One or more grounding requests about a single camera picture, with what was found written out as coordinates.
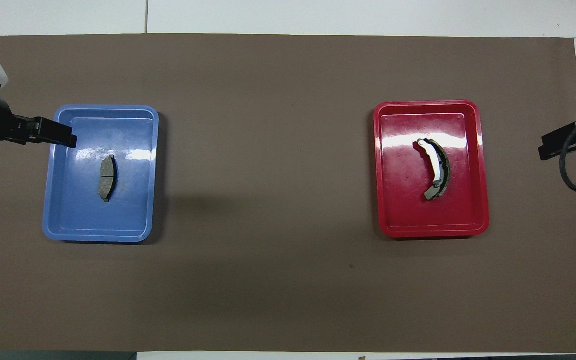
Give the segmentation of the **red plastic tray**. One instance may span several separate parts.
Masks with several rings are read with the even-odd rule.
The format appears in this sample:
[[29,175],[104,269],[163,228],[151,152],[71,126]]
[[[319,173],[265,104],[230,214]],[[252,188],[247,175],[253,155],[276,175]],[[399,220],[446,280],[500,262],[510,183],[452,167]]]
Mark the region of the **red plastic tray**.
[[[393,239],[456,239],[490,225],[480,110],[469,100],[379,104],[373,114],[378,221]],[[433,171],[417,144],[432,139],[448,155],[451,178],[428,201]]]

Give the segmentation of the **brown table mat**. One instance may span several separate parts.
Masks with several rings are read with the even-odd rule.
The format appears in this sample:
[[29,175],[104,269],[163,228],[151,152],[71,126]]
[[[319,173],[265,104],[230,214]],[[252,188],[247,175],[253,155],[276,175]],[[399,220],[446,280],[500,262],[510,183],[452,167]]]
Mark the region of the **brown table mat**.
[[[576,120],[572,39],[1,36],[23,116],[158,111],[153,231],[42,231],[50,146],[0,142],[0,350],[576,353],[576,193],[541,136]],[[378,225],[373,112],[469,100],[490,225]]]

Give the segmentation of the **curved white-backed brake shoe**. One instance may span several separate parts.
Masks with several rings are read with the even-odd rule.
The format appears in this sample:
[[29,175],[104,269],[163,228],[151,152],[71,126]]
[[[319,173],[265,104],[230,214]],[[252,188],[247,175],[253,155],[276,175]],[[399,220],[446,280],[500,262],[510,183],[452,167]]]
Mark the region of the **curved white-backed brake shoe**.
[[446,193],[451,181],[451,164],[444,148],[434,139],[420,138],[416,143],[429,158],[433,176],[429,188],[423,196],[426,201],[441,198]]

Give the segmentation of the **blue plastic tray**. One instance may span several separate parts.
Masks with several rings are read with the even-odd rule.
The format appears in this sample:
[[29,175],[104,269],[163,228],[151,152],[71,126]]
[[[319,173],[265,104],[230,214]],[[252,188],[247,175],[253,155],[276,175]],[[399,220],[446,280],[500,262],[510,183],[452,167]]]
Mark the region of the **blue plastic tray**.
[[[70,104],[55,121],[71,127],[76,148],[52,145],[42,228],[49,239],[140,243],[153,230],[160,116],[149,105]],[[98,195],[101,162],[114,155],[115,189]]]

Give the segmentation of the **grey brake pad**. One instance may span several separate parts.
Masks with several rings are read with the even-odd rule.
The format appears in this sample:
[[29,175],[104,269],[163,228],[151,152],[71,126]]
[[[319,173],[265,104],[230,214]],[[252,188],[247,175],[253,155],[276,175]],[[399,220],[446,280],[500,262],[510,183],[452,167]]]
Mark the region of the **grey brake pad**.
[[97,193],[99,198],[109,203],[117,182],[117,165],[114,155],[108,155],[100,164]]

